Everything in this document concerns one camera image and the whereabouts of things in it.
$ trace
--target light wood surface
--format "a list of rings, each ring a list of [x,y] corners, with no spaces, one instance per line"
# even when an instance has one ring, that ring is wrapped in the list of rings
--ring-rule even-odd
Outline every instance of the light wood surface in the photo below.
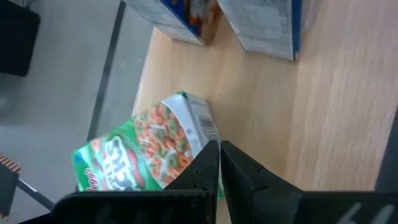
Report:
[[[225,18],[207,48],[155,30],[133,114],[185,90],[223,139],[297,187],[371,190],[398,100],[397,9],[325,0],[298,63],[244,52]]]

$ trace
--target cereal box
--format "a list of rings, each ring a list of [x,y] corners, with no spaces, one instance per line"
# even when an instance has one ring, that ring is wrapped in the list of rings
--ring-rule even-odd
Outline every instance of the cereal box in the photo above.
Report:
[[[76,150],[78,189],[164,189],[213,139],[206,100],[180,91]]]
[[[217,0],[247,51],[297,60],[322,0]]]
[[[216,0],[127,0],[127,5],[171,38],[210,45],[221,9]]]

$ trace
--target barcode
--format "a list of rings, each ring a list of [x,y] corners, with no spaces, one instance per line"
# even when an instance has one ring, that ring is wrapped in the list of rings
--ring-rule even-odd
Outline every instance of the barcode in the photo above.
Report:
[[[211,118],[200,115],[198,115],[198,117],[199,117],[200,127],[207,140],[220,140],[217,129],[214,126],[214,123],[211,120]]]

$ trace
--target cardboard box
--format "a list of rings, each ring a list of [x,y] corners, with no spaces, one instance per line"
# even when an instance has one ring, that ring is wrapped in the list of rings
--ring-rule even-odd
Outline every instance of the cardboard box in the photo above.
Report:
[[[216,0],[127,0],[167,36],[200,45],[210,45],[221,17]]]
[[[322,0],[217,0],[247,51],[297,60]]]
[[[209,140],[220,137],[206,100],[180,91],[76,150],[78,189],[162,190]]]

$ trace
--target gray floor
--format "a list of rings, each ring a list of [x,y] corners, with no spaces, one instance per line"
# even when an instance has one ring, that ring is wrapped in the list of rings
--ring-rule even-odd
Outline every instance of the gray floor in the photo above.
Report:
[[[54,202],[75,188],[71,153],[86,142],[118,5],[39,0],[33,10],[42,23],[28,76],[0,74],[0,152]],[[127,7],[98,134],[129,119],[151,32]],[[46,212],[17,189],[8,223]]]

